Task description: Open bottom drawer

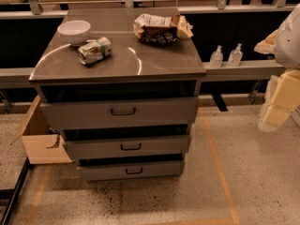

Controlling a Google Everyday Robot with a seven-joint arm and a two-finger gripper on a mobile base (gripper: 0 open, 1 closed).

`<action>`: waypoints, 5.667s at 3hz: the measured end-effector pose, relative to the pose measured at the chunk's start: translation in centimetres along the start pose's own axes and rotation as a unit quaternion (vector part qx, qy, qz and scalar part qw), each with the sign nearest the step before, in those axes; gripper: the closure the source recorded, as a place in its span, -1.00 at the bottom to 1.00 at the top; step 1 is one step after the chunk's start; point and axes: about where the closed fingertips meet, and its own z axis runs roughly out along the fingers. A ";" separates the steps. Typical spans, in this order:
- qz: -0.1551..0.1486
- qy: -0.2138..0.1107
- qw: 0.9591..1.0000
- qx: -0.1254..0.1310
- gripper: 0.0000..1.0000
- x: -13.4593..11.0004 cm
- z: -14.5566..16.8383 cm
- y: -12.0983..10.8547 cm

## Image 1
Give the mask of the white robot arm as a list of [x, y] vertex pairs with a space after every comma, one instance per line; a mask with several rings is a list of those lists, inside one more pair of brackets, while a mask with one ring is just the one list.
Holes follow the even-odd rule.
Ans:
[[254, 51], [273, 54], [276, 62], [286, 68], [279, 77], [271, 76], [260, 113], [259, 129], [273, 132], [300, 105], [300, 4]]

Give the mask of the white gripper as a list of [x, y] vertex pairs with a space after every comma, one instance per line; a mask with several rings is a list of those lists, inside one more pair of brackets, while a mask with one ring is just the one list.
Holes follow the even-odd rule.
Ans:
[[273, 132], [280, 128], [300, 105], [300, 70], [287, 69], [272, 75], [265, 91], [258, 128]]

